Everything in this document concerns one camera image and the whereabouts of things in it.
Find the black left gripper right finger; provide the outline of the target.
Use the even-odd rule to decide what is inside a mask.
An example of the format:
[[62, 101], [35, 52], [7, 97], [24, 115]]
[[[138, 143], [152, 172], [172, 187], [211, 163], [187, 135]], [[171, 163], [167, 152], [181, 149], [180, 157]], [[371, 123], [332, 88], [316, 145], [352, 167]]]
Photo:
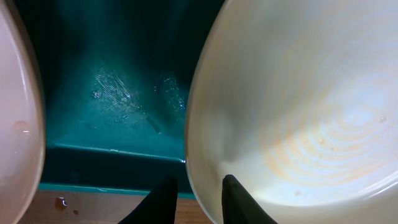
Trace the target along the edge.
[[222, 181], [221, 203], [224, 224], [277, 224], [231, 174]]

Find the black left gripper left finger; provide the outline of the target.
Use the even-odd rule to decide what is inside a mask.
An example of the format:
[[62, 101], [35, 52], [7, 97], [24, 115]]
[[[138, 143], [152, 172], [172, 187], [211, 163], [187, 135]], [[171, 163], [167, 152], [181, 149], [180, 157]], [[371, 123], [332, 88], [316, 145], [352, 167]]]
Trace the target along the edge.
[[174, 224], [178, 181], [166, 177], [118, 224]]

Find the white plate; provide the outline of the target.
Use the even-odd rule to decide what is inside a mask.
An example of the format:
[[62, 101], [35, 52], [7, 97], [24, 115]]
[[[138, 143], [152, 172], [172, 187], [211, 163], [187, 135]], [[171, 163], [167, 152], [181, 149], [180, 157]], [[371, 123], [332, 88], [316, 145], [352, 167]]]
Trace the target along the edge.
[[397, 222], [397, 0], [226, 1], [187, 105], [188, 179], [278, 223]]

